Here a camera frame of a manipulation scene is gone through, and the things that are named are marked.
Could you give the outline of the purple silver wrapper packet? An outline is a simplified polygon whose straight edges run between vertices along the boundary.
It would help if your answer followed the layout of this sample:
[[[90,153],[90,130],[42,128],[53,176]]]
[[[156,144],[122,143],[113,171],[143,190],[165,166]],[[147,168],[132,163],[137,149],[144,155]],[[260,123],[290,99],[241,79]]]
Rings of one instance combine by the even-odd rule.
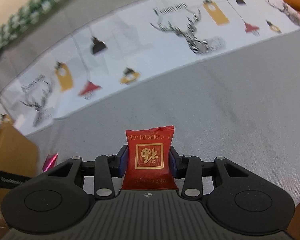
[[[57,159],[58,159],[58,153],[48,154],[42,166],[42,171],[46,172],[49,169],[55,167],[57,163]]]

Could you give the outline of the red square snack packet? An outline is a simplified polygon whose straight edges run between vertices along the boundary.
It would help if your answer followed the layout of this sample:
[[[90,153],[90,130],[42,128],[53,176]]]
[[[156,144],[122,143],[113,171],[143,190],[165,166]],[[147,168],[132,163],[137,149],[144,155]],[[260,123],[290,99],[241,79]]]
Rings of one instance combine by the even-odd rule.
[[[176,190],[169,168],[173,126],[126,131],[128,164],[123,190]]]

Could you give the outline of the brown cardboard box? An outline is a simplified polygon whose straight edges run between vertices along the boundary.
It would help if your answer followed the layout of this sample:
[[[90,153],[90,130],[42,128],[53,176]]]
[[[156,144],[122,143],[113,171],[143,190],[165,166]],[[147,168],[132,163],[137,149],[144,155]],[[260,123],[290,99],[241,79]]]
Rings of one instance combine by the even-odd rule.
[[[12,124],[0,127],[0,171],[34,177],[37,171],[38,147]],[[1,202],[9,189],[0,188],[0,239],[8,231],[1,213]]]

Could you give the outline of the green checkered cloth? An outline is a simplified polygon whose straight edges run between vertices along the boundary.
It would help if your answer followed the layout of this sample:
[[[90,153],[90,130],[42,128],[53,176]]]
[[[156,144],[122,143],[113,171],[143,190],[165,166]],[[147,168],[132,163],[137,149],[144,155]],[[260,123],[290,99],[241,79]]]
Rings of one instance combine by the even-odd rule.
[[[64,0],[29,0],[0,26],[0,53]]]

